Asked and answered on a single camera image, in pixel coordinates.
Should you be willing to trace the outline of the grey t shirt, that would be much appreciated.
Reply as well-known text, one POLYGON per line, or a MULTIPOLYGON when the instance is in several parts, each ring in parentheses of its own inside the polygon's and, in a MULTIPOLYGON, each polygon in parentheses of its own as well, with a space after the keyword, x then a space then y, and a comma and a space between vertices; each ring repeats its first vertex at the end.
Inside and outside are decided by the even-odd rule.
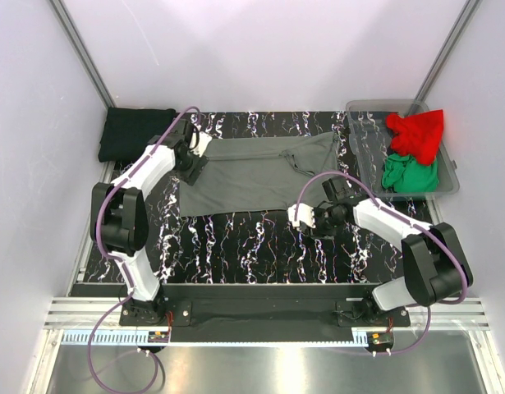
POLYGON ((213 140, 193 186, 179 186, 183 217, 286 210, 313 176, 338 169, 335 132, 213 140))

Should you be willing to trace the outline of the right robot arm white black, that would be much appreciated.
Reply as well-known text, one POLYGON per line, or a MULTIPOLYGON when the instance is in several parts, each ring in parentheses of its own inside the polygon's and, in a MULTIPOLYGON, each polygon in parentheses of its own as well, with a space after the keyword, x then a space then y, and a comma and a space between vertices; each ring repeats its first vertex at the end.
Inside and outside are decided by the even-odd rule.
POLYGON ((330 238, 347 223, 373 232, 402 255, 403 274, 376 286, 340 316, 354 323, 380 325, 409 305, 458 304, 474 276, 456 230, 446 222, 429 224, 408 217, 368 190, 352 193, 347 178, 328 172, 325 201, 315 207, 299 203, 294 223, 314 238, 330 238))

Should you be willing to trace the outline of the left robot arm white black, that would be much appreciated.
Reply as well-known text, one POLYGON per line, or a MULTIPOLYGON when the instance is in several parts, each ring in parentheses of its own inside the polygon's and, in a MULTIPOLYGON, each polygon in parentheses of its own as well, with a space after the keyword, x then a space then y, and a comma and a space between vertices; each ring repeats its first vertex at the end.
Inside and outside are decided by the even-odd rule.
POLYGON ((145 199, 167 174, 192 186, 209 162, 212 137, 189 121, 179 121, 164 136, 153 137, 122 175, 92 189, 90 237, 106 259, 115 262, 126 283, 122 324, 158 325, 171 317, 160 281, 146 252, 149 222, 145 199))

